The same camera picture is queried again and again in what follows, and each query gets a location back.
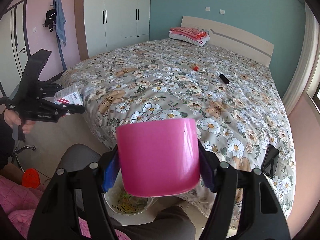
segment blue towel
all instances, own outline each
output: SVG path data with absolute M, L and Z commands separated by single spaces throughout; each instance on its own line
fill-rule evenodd
M 61 0 L 56 0 L 56 9 L 57 9 L 57 18 L 56 18 L 57 35 L 60 41 L 63 41 L 63 45 L 66 46 L 67 39 L 66 39 L 66 33 L 64 31 L 64 24 L 66 23 L 66 19 L 64 18 Z

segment dark trousers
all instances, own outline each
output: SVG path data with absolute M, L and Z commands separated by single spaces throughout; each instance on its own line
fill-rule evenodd
M 71 146 L 61 158 L 58 168 L 68 172 L 78 171 L 91 162 L 97 162 L 100 155 L 89 147 L 76 144 Z M 83 209 L 81 190 L 76 192 L 77 205 Z M 196 228 L 187 214 L 178 206 L 172 206 L 159 212 L 151 223 L 135 226 L 123 226 L 111 218 L 115 229 L 125 233 L 131 240 L 194 240 Z

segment person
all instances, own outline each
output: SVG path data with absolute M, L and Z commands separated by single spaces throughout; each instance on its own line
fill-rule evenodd
M 18 230 L 24 238 L 27 238 L 33 214 L 45 188 L 40 186 L 32 189 L 21 186 L 23 173 L 18 172 L 20 170 L 14 165 L 8 164 L 7 158 L 14 147 L 12 140 L 14 123 L 21 124 L 15 112 L 5 110 L 0 115 L 0 168 L 9 170 L 0 173 L 0 196 L 6 196 L 0 197 L 0 228 L 3 227 L 0 231 L 3 232 L 5 229 L 9 234 L 15 234 L 15 230 Z M 22 128 L 24 133 L 30 133 L 34 124 L 35 122 L 27 121 Z M 76 144 L 65 152 L 57 168 L 64 168 L 67 172 L 78 171 L 99 159 L 100 155 L 97 152 L 85 145 Z M 77 206 L 83 210 L 80 190 L 76 192 L 76 201 Z M 119 221 L 110 219 L 120 240 L 194 240 L 196 229 L 185 213 L 188 206 L 188 202 L 180 201 L 159 212 L 153 222 L 142 225 L 123 226 Z M 86 221 L 79 218 L 79 224 L 82 234 L 90 237 Z

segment person's hand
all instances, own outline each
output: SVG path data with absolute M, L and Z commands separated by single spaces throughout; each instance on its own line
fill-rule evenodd
M 8 109 L 4 111 L 4 120 L 11 128 L 13 124 L 21 125 L 19 116 L 14 111 Z M 23 133 L 30 133 L 35 123 L 34 121 L 26 121 L 26 124 L 22 127 Z

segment wooden headboard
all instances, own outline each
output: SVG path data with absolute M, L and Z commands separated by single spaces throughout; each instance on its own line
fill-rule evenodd
M 267 67 L 270 65 L 274 45 L 252 33 L 212 20 L 184 16 L 181 27 L 210 30 L 208 44 L 231 50 Z

